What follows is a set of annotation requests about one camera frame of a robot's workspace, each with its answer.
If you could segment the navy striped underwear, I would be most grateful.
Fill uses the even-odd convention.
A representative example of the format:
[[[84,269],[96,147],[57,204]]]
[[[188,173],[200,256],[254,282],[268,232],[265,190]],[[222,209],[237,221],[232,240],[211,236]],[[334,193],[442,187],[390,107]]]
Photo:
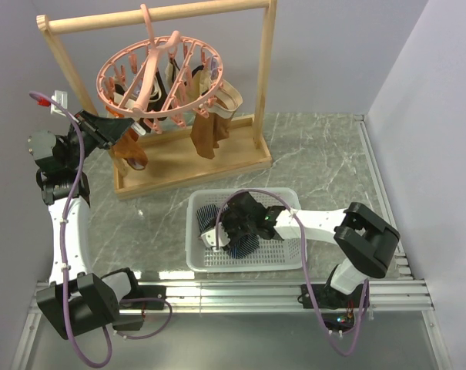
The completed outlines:
[[[215,204],[207,204],[200,207],[196,212],[199,232],[203,234],[213,227],[219,208]],[[234,259],[243,259],[252,254],[260,247],[259,238],[254,234],[242,236],[238,241],[224,247],[227,255]]]

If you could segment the white clothes clip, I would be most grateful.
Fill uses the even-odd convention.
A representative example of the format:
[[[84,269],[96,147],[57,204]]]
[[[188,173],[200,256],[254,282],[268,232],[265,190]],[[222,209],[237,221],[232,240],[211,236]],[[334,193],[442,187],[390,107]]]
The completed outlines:
[[[135,131],[139,136],[144,136],[146,135],[146,130],[142,128],[137,122],[134,122],[131,125],[131,128],[133,131]]]

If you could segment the pink round clip hanger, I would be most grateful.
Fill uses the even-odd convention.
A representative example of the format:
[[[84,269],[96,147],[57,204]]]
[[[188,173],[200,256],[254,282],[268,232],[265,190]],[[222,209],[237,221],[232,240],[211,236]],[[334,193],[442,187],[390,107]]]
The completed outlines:
[[[160,121],[185,127],[183,114],[213,111],[224,90],[223,61],[202,40],[175,31],[154,35],[149,9],[140,5],[148,37],[112,56],[96,77],[98,97],[118,118],[143,122],[161,133]]]

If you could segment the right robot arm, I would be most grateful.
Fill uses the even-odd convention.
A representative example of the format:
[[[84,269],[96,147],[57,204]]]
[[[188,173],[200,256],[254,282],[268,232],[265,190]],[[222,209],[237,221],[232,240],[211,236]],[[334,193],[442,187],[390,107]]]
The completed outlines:
[[[245,236],[336,244],[344,261],[332,270],[325,284],[318,288],[307,285],[310,300],[320,308],[347,308],[367,279],[386,276],[401,236],[366,205],[353,202],[341,210],[315,211],[298,210],[279,200],[266,207],[253,193],[239,190],[225,201],[201,234],[208,248],[230,249]]]

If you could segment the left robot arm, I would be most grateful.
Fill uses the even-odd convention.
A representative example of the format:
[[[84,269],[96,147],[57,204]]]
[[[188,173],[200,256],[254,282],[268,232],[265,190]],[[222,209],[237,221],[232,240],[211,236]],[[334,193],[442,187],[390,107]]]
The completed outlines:
[[[85,110],[73,116],[66,135],[39,130],[27,140],[38,167],[41,189],[53,227],[53,263],[49,286],[36,303],[63,339],[111,325],[117,331],[138,331],[143,317],[121,318],[120,308],[163,310],[166,289],[144,288],[129,268],[101,277],[89,261],[90,188],[84,160],[97,148],[117,144],[131,129],[132,119],[105,118]]]

